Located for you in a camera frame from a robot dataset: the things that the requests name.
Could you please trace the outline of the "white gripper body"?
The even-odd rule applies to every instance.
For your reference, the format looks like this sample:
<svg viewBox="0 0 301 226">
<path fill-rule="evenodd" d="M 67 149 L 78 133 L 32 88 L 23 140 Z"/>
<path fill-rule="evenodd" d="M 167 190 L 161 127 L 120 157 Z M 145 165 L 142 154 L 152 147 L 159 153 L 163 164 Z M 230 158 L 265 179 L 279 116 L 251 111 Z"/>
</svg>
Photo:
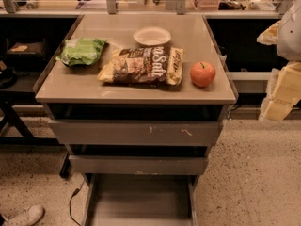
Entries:
<svg viewBox="0 0 301 226">
<path fill-rule="evenodd" d="M 301 0 L 281 0 L 277 54 L 287 60 L 301 60 Z"/>
</svg>

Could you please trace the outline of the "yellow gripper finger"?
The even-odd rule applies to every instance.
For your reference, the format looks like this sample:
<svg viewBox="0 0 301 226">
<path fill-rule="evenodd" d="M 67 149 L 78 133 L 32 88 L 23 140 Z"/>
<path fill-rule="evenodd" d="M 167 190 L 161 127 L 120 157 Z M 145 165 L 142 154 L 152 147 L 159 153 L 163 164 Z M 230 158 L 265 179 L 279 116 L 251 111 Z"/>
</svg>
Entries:
<svg viewBox="0 0 301 226">
<path fill-rule="evenodd" d="M 273 69 L 261 104 L 261 120 L 283 121 L 301 101 L 301 63 L 289 61 L 281 70 Z"/>
<path fill-rule="evenodd" d="M 275 22 L 257 37 L 257 42 L 263 45 L 276 45 L 280 21 Z"/>
</svg>

